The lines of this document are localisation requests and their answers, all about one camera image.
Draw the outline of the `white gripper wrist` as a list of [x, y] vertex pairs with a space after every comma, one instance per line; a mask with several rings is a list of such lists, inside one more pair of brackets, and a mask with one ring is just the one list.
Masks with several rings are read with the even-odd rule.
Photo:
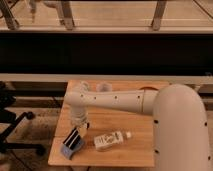
[[74, 129], [69, 136], [63, 141], [70, 149], [74, 149], [77, 143], [81, 140], [81, 136], [87, 134], [87, 130], [90, 126], [88, 120], [88, 112], [85, 107], [71, 107], [70, 108], [71, 125]]

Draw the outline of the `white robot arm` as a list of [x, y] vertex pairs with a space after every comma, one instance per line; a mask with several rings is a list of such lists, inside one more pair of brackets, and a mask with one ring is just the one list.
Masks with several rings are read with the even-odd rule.
[[91, 91], [81, 82], [65, 94], [71, 118], [80, 126], [90, 106], [153, 117], [153, 171], [213, 171], [206, 109], [201, 97], [182, 84], [160, 90]]

